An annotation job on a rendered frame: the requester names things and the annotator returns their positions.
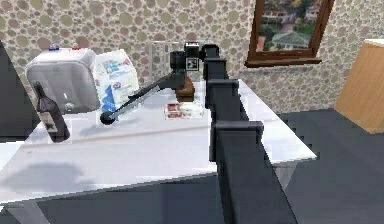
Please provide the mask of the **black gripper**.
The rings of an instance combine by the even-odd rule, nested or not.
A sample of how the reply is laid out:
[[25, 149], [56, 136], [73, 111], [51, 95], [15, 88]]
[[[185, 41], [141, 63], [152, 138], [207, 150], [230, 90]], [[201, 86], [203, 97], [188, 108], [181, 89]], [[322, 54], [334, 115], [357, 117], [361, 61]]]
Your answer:
[[186, 58], [184, 51], [172, 51], [170, 53], [170, 69], [171, 72], [146, 87], [139, 89], [135, 94], [128, 97], [128, 101], [121, 105], [115, 111], [105, 111], [100, 115], [100, 121], [104, 125], [111, 125], [117, 118], [126, 113], [131, 112], [138, 107], [146, 99], [156, 92], [171, 88], [173, 90], [183, 89], [186, 76]]

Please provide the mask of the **white printed bag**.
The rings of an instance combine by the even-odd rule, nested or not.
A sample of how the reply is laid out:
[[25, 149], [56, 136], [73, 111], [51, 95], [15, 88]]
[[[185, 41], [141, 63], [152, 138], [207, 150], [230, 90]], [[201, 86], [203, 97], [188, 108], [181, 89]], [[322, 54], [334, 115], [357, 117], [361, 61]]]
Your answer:
[[97, 55], [93, 76], [102, 111], [115, 111], [139, 89], [137, 71], [123, 49]]

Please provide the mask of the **clear glass container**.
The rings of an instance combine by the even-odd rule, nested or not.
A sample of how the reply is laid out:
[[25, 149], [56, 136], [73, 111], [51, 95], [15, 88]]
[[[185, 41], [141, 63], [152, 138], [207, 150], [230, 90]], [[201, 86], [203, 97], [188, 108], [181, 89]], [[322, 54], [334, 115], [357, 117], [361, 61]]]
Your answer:
[[167, 75], [170, 71], [170, 53], [179, 49], [176, 41], [152, 41], [149, 45], [149, 72], [152, 81]]

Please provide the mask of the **red and white flat box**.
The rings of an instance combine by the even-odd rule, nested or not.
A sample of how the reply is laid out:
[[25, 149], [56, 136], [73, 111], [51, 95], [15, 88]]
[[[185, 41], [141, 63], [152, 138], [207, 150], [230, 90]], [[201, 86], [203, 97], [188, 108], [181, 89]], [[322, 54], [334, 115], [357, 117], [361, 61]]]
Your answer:
[[202, 118], [202, 105], [194, 102], [170, 103], [164, 107], [166, 119], [194, 119]]

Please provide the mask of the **brown block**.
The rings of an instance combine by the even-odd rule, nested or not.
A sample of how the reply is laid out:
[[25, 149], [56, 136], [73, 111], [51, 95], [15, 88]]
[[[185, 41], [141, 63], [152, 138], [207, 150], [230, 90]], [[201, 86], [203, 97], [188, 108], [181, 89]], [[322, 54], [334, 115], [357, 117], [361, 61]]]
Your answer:
[[178, 102], [193, 102], [195, 88], [192, 80], [189, 77], [185, 78], [184, 88], [175, 91], [176, 99]]

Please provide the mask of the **white table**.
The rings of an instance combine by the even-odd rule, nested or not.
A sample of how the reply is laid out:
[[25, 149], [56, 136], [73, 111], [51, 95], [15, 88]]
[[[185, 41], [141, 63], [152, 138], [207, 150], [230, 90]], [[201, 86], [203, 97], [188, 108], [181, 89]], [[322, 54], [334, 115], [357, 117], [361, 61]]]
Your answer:
[[100, 195], [115, 187], [157, 187], [183, 178], [214, 179], [216, 166], [209, 159], [211, 115], [169, 119], [164, 108], [175, 102], [166, 89], [119, 118], [110, 126], [98, 112], [69, 114], [70, 138], [50, 140], [37, 126], [22, 143], [10, 143], [0, 160], [0, 208], [27, 213], [20, 224], [57, 224], [44, 215], [40, 200]]

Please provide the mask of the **white rounded appliance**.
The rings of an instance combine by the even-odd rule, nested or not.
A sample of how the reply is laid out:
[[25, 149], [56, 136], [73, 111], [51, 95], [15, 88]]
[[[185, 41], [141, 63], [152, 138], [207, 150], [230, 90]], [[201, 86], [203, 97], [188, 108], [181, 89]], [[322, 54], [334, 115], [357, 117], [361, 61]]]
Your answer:
[[96, 53], [89, 48], [51, 47], [26, 66], [30, 84], [38, 81], [63, 114], [97, 110], [100, 102], [94, 84]]

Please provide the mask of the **dark wine bottle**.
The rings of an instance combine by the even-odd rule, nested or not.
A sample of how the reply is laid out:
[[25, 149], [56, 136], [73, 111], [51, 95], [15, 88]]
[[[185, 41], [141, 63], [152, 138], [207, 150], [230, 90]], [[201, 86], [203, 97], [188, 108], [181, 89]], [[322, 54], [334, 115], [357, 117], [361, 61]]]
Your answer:
[[37, 96], [37, 112], [48, 135], [54, 143], [67, 140], [70, 132], [57, 103], [49, 98], [40, 82], [34, 82], [33, 88]]

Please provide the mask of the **brown framed window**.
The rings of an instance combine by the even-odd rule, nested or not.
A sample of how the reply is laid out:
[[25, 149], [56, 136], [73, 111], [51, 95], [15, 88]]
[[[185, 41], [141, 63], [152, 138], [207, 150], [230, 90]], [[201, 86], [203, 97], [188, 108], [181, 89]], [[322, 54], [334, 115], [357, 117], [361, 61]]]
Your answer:
[[319, 64], [335, 0], [256, 0], [247, 68]]

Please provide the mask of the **light wooden cupboard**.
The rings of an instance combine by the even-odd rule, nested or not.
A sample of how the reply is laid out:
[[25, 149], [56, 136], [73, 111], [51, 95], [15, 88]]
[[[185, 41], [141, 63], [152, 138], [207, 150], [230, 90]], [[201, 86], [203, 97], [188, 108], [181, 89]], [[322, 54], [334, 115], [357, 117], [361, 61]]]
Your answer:
[[370, 134], [384, 133], [384, 39], [365, 39], [334, 109]]

